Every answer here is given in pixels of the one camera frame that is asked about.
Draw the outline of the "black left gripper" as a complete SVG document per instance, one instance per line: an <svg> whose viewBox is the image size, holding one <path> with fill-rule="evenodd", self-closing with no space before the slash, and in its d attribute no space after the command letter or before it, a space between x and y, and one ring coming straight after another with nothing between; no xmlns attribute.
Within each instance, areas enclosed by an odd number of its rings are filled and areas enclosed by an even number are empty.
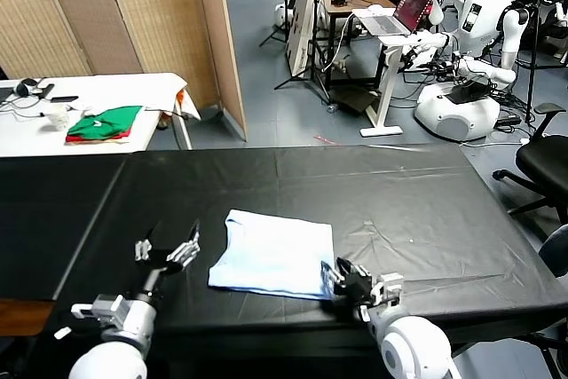
<svg viewBox="0 0 568 379"><path fill-rule="evenodd" d="M146 262L151 270L158 270L160 274L172 275L181 272L186 268L199 254L201 247L200 238L200 222L195 221L190 230L188 238L183 241L171 253L167 253L163 249L156 249L152 243L152 239L160 231L162 222L157 221L146 232L145 236L135 242L135 261Z"/></svg>

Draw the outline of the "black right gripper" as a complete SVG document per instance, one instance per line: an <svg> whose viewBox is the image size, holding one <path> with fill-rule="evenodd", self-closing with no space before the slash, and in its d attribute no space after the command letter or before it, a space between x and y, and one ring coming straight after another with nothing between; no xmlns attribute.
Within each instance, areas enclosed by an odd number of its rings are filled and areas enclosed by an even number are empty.
<svg viewBox="0 0 568 379"><path fill-rule="evenodd" d="M373 277L363 266L350 259L338 257L339 272L327 262L321 262L322 293L327 297L345 296L354 305L373 306Z"/></svg>

